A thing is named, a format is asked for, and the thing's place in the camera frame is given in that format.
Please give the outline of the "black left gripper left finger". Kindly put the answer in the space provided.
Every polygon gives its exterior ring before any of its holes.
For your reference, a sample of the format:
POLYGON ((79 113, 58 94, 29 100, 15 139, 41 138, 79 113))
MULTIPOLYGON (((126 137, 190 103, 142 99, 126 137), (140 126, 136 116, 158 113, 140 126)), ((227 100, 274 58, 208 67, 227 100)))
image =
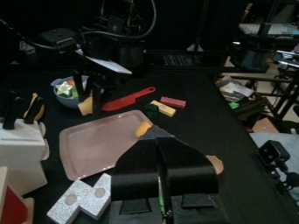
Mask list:
POLYGON ((163 224, 155 132, 154 125, 116 161, 110 224, 163 224))

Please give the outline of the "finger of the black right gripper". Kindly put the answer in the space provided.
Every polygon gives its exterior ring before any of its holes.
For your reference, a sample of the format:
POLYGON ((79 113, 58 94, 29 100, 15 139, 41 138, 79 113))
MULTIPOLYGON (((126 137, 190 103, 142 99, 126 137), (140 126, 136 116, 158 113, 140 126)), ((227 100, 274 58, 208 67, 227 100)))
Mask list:
POLYGON ((106 93, 106 82, 102 78, 96 77, 92 80, 92 113, 98 114, 103 105, 103 94, 106 93))
POLYGON ((75 86, 79 93, 79 102, 83 102, 87 99, 87 95, 86 95, 86 90, 83 89, 82 74, 78 70, 72 71, 72 78, 74 78, 75 86))

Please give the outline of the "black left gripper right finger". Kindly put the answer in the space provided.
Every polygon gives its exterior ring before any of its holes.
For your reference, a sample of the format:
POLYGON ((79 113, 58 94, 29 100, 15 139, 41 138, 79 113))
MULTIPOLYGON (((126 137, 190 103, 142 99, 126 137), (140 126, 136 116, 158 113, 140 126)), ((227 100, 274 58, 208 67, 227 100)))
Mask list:
POLYGON ((155 128, 155 143, 170 223, 230 224, 211 161, 164 129, 155 128))

